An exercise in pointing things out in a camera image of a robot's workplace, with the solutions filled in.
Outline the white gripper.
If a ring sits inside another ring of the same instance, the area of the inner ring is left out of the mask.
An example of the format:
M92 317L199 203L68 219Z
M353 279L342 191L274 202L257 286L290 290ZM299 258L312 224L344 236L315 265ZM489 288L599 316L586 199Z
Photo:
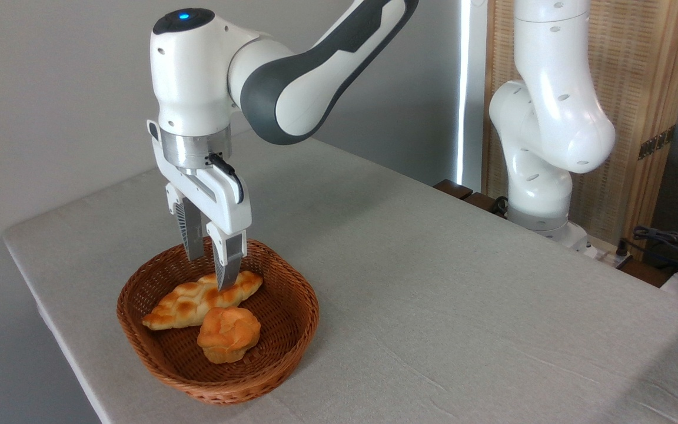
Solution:
M201 211L210 219L205 228L212 240L218 291L223 292L237 281L247 255L245 229L252 225L247 186L221 167L196 170L194 175L181 171L164 158L158 123L148 120L147 124L159 171L170 182L166 185L169 212L177 218L187 257L194 261L205 255Z

